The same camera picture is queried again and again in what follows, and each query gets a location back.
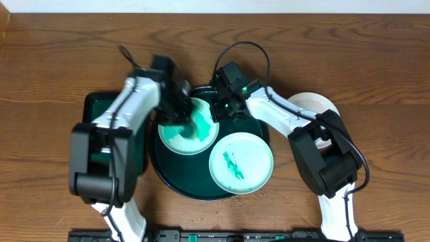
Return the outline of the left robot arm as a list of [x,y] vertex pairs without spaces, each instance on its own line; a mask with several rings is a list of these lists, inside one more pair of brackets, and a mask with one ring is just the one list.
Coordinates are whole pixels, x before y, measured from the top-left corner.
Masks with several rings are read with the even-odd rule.
[[135,136],[152,111],[163,125],[188,125],[194,106],[175,62],[155,55],[150,68],[133,63],[111,106],[71,133],[69,190],[96,209],[116,241],[142,241],[146,219],[134,200],[140,174]]

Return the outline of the white plate with green stain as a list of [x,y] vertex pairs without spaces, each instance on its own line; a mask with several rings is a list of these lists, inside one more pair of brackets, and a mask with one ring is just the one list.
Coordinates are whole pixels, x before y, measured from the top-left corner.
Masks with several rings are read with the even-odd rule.
[[318,93],[303,92],[297,93],[288,98],[288,101],[296,106],[322,114],[327,110],[332,110],[340,115],[336,106],[325,96]]

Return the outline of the light green plate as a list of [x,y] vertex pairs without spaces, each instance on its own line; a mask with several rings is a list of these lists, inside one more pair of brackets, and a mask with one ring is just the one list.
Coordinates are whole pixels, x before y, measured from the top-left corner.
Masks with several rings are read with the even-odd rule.
[[196,97],[191,100],[195,106],[191,113],[191,130],[184,125],[158,125],[163,144],[180,155],[195,155],[205,151],[216,140],[220,130],[219,123],[212,121],[210,104]]
[[269,145],[260,137],[236,132],[220,139],[212,149],[212,179],[231,194],[250,194],[270,179],[274,166]]

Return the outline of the green scouring sponge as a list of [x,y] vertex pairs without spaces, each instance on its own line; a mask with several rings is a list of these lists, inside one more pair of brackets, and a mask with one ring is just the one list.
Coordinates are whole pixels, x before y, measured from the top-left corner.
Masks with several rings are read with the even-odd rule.
[[183,124],[182,129],[179,131],[179,135],[186,139],[195,139],[198,136],[198,125],[191,118]]

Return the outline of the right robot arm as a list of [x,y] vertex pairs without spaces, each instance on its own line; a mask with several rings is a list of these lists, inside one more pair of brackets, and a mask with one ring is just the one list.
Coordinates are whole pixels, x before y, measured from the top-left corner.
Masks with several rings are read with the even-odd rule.
[[318,196],[323,235],[329,241],[356,241],[351,199],[365,187],[355,186],[357,172],[370,171],[340,115],[289,102],[266,81],[248,80],[234,61],[215,67],[210,85],[217,93],[210,103],[213,120],[254,118],[284,135],[302,180]]

